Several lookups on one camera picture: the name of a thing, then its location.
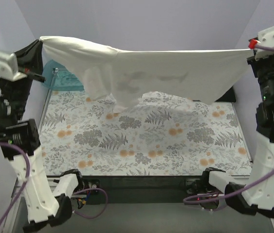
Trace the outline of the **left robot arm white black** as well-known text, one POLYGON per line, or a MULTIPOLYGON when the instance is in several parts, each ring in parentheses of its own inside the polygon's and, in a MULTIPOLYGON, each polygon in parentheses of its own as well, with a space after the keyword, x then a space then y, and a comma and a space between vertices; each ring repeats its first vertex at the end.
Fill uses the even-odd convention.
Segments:
POLYGON ((80 171, 71 169, 51 189, 36 122, 22 119, 33 81, 45 81, 42 48, 43 43, 35 40, 16 52, 0 51, 0 147, 21 182, 18 194, 27 205, 26 233, 65 223, 72 216, 72 194, 85 188, 80 171))

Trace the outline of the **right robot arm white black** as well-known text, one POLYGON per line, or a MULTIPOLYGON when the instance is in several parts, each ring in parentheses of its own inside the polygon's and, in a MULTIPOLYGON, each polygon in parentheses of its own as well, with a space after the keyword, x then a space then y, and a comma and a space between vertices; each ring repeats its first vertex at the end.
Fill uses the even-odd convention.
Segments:
POLYGON ((260 213, 274 218, 274 53, 247 59, 258 80, 262 101, 257 107, 257 151, 248 184, 237 184, 226 172, 213 167, 202 173, 201 187, 207 193, 223 193, 226 204, 241 214, 260 213))

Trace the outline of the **white t shirt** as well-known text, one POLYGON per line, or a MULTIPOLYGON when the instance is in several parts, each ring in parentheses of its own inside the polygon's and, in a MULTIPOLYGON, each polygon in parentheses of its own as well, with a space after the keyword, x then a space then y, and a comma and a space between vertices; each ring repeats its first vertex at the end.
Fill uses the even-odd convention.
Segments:
POLYGON ((242 50, 129 51, 65 36, 42 36, 49 58, 82 83, 92 100, 115 98, 114 112, 135 106, 148 92, 212 104, 247 71, 242 50))

